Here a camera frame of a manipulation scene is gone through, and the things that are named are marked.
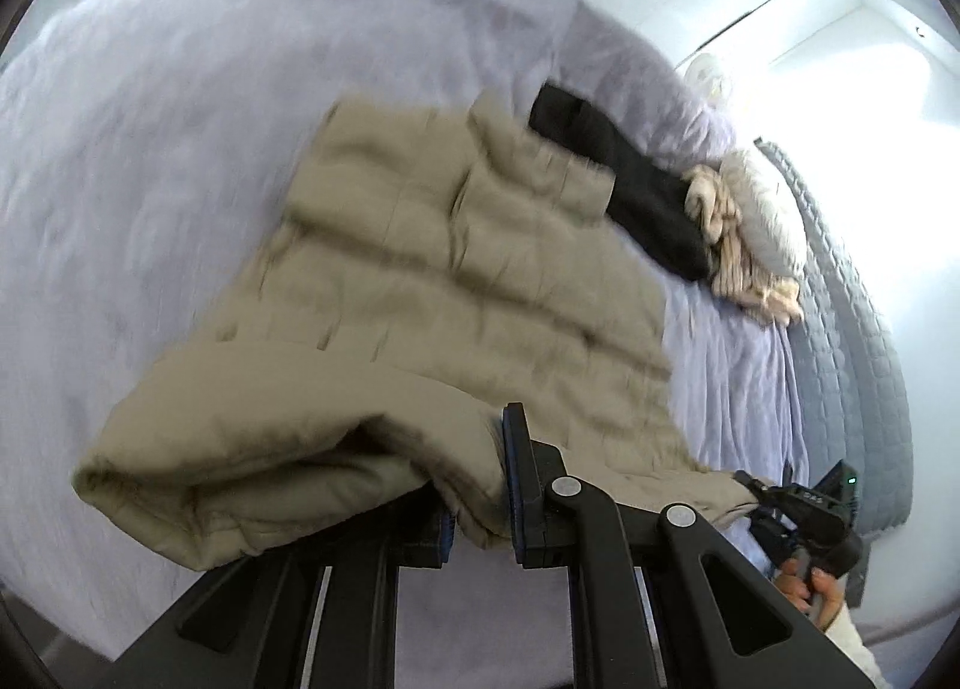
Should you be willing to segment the person's right hand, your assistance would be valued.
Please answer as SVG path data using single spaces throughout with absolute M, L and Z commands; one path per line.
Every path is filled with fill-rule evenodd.
M 800 569 L 797 559 L 782 564 L 773 585 L 822 632 L 827 632 L 844 608 L 843 583 L 818 567 Z

